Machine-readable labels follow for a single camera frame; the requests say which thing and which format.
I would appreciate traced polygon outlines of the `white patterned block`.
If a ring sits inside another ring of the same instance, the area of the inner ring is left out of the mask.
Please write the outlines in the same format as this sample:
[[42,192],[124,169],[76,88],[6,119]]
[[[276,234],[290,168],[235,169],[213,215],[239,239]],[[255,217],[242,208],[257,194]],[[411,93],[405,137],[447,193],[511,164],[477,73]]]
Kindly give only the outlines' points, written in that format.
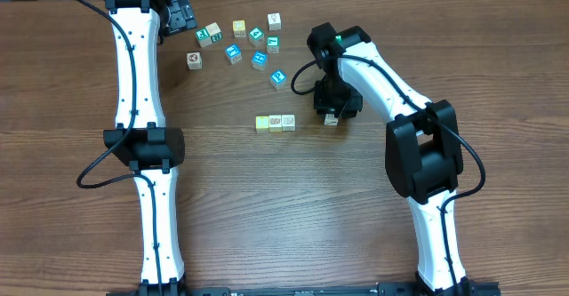
[[295,115],[281,115],[281,125],[283,132],[294,132],[296,130]]
[[337,126],[339,119],[334,114],[325,114],[324,125]]

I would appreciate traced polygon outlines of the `white block yellow side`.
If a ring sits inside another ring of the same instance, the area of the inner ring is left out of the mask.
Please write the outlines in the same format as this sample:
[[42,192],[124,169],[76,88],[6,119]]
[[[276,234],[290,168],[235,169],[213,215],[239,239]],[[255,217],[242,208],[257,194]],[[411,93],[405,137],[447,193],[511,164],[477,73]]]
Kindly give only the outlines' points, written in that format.
[[282,116],[270,115],[268,117],[268,129],[270,132],[281,132],[283,130]]

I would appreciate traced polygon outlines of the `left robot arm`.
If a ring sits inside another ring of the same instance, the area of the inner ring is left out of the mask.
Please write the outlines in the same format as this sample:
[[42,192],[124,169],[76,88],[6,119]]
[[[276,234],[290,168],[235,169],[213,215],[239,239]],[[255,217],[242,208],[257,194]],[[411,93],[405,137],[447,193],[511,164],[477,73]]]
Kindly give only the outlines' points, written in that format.
[[156,48],[166,36],[196,28],[189,0],[104,0],[114,20],[118,69],[115,126],[105,146],[130,170],[140,199],[143,265],[137,295],[186,295],[177,233],[176,183],[183,132],[166,124]]

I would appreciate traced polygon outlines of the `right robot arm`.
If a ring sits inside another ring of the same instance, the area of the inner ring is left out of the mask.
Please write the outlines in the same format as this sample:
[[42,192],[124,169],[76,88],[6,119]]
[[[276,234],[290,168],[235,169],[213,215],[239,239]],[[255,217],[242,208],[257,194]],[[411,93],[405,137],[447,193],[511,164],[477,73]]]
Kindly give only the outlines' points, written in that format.
[[359,26],[338,32],[324,23],[312,28],[307,46],[325,73],[310,90],[315,111],[326,120],[353,118],[368,103],[386,125],[386,174],[409,204],[418,245],[417,281],[409,292],[474,294],[461,264],[453,211],[461,198],[461,151],[470,146],[459,134],[453,106],[410,87]]

